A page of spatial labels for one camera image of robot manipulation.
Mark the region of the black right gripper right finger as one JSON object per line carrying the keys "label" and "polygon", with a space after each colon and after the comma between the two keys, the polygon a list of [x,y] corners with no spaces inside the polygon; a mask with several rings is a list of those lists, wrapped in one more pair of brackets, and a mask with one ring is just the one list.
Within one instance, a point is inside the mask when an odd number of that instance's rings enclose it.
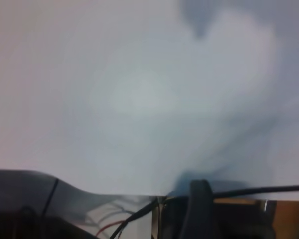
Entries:
{"label": "black right gripper right finger", "polygon": [[200,239],[213,238],[213,196],[206,180],[199,182],[198,189],[198,229]]}

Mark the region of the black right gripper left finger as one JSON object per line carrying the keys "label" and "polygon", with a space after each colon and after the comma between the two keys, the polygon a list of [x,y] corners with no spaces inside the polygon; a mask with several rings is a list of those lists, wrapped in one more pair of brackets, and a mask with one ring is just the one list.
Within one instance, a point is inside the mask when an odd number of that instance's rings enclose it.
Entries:
{"label": "black right gripper left finger", "polygon": [[202,181],[192,181],[188,195],[188,207],[180,233],[181,239],[197,239],[199,237],[201,216],[199,205],[201,200],[201,192]]}

